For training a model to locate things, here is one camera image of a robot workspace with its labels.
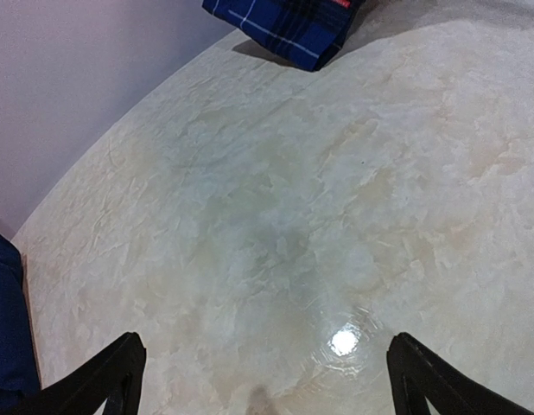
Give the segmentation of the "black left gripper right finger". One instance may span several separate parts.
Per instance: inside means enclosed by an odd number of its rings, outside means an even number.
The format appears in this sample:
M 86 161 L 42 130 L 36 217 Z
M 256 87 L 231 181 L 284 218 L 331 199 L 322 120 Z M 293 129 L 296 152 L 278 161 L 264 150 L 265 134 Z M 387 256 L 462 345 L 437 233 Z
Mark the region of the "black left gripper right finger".
M 396 414 L 518 414 L 531 412 L 469 379 L 408 333 L 386 353 Z

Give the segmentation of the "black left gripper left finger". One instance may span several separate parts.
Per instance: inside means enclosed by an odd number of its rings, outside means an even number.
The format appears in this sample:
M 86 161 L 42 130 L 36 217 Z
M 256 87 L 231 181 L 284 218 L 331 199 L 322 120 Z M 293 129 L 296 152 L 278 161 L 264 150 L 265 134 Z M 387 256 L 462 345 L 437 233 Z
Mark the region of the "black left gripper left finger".
M 23 400 L 8 414 L 137 414 L 146 349 L 127 332 L 67 377 Z

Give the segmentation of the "blue plaid garment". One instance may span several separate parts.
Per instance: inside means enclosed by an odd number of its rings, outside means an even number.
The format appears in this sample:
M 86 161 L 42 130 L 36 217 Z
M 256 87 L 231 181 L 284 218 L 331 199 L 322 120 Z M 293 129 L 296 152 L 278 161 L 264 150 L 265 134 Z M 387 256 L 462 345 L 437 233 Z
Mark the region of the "blue plaid garment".
M 204 0 L 210 15 L 302 70 L 322 69 L 344 46 L 363 0 Z

